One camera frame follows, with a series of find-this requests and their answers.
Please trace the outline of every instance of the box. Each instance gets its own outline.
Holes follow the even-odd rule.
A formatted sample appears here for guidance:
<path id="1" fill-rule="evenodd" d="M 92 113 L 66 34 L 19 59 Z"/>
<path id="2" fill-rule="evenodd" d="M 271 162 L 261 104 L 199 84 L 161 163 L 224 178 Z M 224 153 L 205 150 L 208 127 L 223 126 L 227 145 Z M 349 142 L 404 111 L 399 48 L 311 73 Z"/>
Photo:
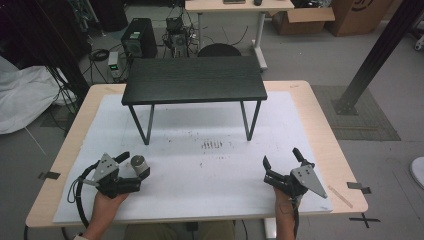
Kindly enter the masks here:
<path id="1" fill-rule="evenodd" d="M 278 12 L 272 23 L 280 35 L 319 33 L 326 21 L 334 21 L 331 8 L 296 8 Z"/>
<path id="2" fill-rule="evenodd" d="M 393 0 L 333 0 L 336 20 L 325 27 L 334 36 L 358 35 L 373 32 L 380 24 Z"/>

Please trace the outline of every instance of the desk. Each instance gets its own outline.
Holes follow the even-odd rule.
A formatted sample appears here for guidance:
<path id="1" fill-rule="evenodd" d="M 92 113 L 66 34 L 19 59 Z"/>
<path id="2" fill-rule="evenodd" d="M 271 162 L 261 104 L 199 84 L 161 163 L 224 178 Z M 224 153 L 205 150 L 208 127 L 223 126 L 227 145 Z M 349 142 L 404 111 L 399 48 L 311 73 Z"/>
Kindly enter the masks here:
<path id="1" fill-rule="evenodd" d="M 206 12 L 258 12 L 258 28 L 256 39 L 253 40 L 253 47 L 262 70 L 268 67 L 261 49 L 262 29 L 265 21 L 265 14 L 269 11 L 285 11 L 294 8 L 290 0 L 263 0 L 260 6 L 255 6 L 253 0 L 247 0 L 245 4 L 224 4 L 222 0 L 190 0 L 186 1 L 187 12 L 194 12 L 198 15 L 199 28 L 199 50 L 202 48 L 202 14 Z"/>
<path id="2" fill-rule="evenodd" d="M 329 189 L 327 194 L 333 205 L 332 213 L 365 212 L 368 205 L 362 192 L 347 187 L 346 182 L 356 182 L 356 179 L 309 84 L 305 81 L 269 81 L 264 84 L 267 91 L 291 93 L 315 160 Z M 53 218 L 69 171 L 79 154 L 103 96 L 122 94 L 125 86 L 117 84 L 91 87 L 51 168 L 52 172 L 60 173 L 61 176 L 57 180 L 45 180 L 27 217 L 26 224 L 29 227 L 63 226 L 53 223 Z"/>
<path id="3" fill-rule="evenodd" d="M 261 101 L 266 99 L 254 57 L 135 59 L 122 105 L 129 107 L 144 144 L 149 145 L 156 104 L 237 101 L 241 105 L 246 137 L 250 141 Z M 256 101 L 250 130 L 243 101 Z M 141 128 L 134 105 L 151 105 L 147 135 Z"/>

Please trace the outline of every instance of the table leg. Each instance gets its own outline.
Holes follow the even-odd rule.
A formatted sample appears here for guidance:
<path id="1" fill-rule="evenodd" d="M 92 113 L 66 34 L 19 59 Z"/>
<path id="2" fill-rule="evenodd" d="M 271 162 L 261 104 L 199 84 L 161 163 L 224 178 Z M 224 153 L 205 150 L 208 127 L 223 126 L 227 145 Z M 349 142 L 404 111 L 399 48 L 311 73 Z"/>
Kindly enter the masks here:
<path id="1" fill-rule="evenodd" d="M 203 36 L 202 36 L 202 15 L 203 13 L 197 13 L 197 27 L 199 28 L 199 45 L 197 45 L 197 50 L 200 51 L 203 48 Z"/>
<path id="2" fill-rule="evenodd" d="M 144 135 L 143 129 L 141 128 L 140 122 L 138 121 L 137 114 L 135 114 L 134 107 L 132 105 L 128 105 L 130 109 L 131 115 L 134 118 L 135 125 L 137 126 L 138 132 L 140 132 L 141 138 L 143 139 L 144 145 L 149 145 L 150 142 L 150 133 L 152 132 L 152 123 L 153 123 L 153 113 L 155 110 L 155 105 L 152 104 L 150 108 L 150 117 L 149 117 L 149 125 L 147 127 L 147 137 Z"/>
<path id="3" fill-rule="evenodd" d="M 249 124 L 247 123 L 246 111 L 244 109 L 244 103 L 243 103 L 243 101 L 240 101 L 241 113 L 243 114 L 244 128 L 246 130 L 247 141 L 252 140 L 253 131 L 255 130 L 255 125 L 256 125 L 256 120 L 258 118 L 259 108 L 261 107 L 261 102 L 262 101 L 256 102 L 256 108 L 255 108 L 255 113 L 253 114 L 252 126 L 250 127 L 250 130 L 249 130 Z"/>
<path id="4" fill-rule="evenodd" d="M 262 30 L 264 28 L 264 21 L 265 21 L 265 12 L 261 12 L 259 14 L 259 19 L 258 19 L 258 29 L 256 32 L 256 40 L 252 40 L 253 49 L 255 50 L 255 54 L 256 54 L 256 57 L 258 58 L 259 65 L 262 71 L 268 69 L 268 66 L 266 65 L 265 58 L 261 49 L 261 38 L 262 38 Z"/>

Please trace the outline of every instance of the metal pole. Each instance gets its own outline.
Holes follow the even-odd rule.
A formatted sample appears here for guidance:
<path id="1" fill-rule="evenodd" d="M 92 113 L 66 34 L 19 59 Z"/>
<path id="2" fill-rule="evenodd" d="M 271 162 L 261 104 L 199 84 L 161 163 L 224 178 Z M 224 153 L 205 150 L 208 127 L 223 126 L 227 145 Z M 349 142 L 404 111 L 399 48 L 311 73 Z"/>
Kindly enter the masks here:
<path id="1" fill-rule="evenodd" d="M 424 10 L 423 0 L 404 0 L 378 38 L 362 66 L 340 99 L 334 102 L 339 115 L 354 114 L 355 104 L 365 91 L 390 54 L 411 29 Z"/>

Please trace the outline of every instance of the black tabletop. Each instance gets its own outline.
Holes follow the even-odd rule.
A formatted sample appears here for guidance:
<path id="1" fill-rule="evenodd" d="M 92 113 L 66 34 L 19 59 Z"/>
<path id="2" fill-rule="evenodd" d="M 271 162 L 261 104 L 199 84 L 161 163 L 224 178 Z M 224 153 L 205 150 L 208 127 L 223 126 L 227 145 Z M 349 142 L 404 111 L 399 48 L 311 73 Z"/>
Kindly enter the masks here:
<path id="1" fill-rule="evenodd" d="M 266 99 L 255 57 L 134 59 L 122 104 Z"/>

